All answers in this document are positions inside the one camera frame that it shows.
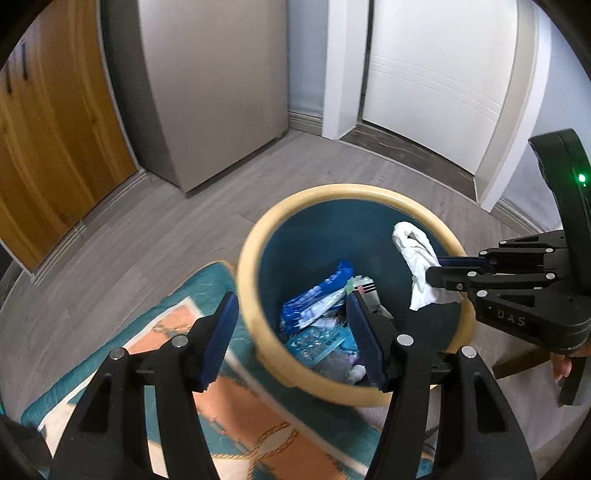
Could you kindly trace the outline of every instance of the white door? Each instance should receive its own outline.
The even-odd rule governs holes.
[[[475,173],[516,40],[516,0],[375,0],[363,119]]]

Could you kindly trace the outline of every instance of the blue gripper pad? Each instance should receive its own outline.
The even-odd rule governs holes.
[[[383,390],[388,384],[384,364],[385,355],[369,324],[368,315],[371,313],[367,311],[365,305],[362,305],[362,302],[363,300],[360,302],[354,293],[347,295],[347,321],[370,382]]]
[[[238,297],[236,294],[226,292],[213,316],[217,317],[217,323],[207,340],[202,356],[199,380],[203,389],[206,389],[217,378],[228,344],[232,339],[232,333],[238,321]]]

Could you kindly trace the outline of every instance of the chair leg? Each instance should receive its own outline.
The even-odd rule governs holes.
[[[543,348],[535,348],[492,367],[492,373],[498,380],[537,367],[550,360],[550,352]]]

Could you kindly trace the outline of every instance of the trash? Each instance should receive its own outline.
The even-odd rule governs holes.
[[[351,367],[358,358],[359,355],[349,355],[344,350],[336,348],[312,370],[335,382],[347,383]]]
[[[322,297],[326,297],[328,294],[333,293],[336,290],[343,288],[347,280],[353,276],[353,265],[346,260],[341,260],[337,267],[337,270],[329,278],[324,280],[322,283],[311,288],[307,292],[298,295],[296,298],[291,299],[283,304],[283,310],[281,317],[289,328],[300,318],[302,312],[308,307],[312,306]]]
[[[336,349],[345,339],[341,329],[309,326],[287,342],[287,349],[303,365],[311,368]]]
[[[283,318],[284,321],[281,322],[281,328],[283,332],[288,337],[295,335],[300,330],[306,328],[308,325],[311,325],[317,318],[326,313],[331,307],[344,298],[345,289],[340,288],[337,291],[328,294],[326,297],[322,297],[316,303],[306,308],[303,312],[301,312],[299,318],[289,322]]]
[[[386,310],[386,308],[380,303],[378,290],[375,287],[375,283],[371,278],[362,277],[361,275],[357,275],[356,277],[350,278],[347,284],[345,285],[345,290],[347,292],[347,295],[352,293],[353,290],[357,290],[359,293],[361,293],[361,298],[363,298],[370,312],[380,313],[389,319],[394,318],[392,317],[390,312]]]
[[[341,328],[343,329],[343,336],[345,337],[343,343],[340,344],[341,349],[345,350],[347,353],[359,353],[359,348],[357,347],[357,343],[355,343],[351,328],[348,325]]]
[[[288,338],[285,345],[296,359],[324,377],[349,385],[366,375],[346,318],[345,299],[353,290],[361,293],[370,311],[392,319],[380,303],[373,279],[353,277],[353,266],[341,261],[334,275],[286,302],[280,322]]]
[[[410,309],[418,310],[431,303],[460,303],[462,296],[455,291],[447,291],[445,288],[433,288],[425,278],[429,267],[439,267],[429,239],[425,233],[412,223],[399,222],[394,226],[392,241],[401,253],[413,274],[413,295],[410,300]]]
[[[347,383],[349,385],[355,385],[357,382],[365,376],[365,367],[363,365],[354,365],[349,373],[347,374]]]

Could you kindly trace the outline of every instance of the human hand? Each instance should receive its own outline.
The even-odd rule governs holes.
[[[570,355],[559,355],[557,353],[550,354],[550,361],[552,362],[552,371],[554,379],[558,382],[562,377],[568,377],[573,367],[573,361],[570,359],[573,356],[591,356],[591,337],[587,340],[581,348]]]

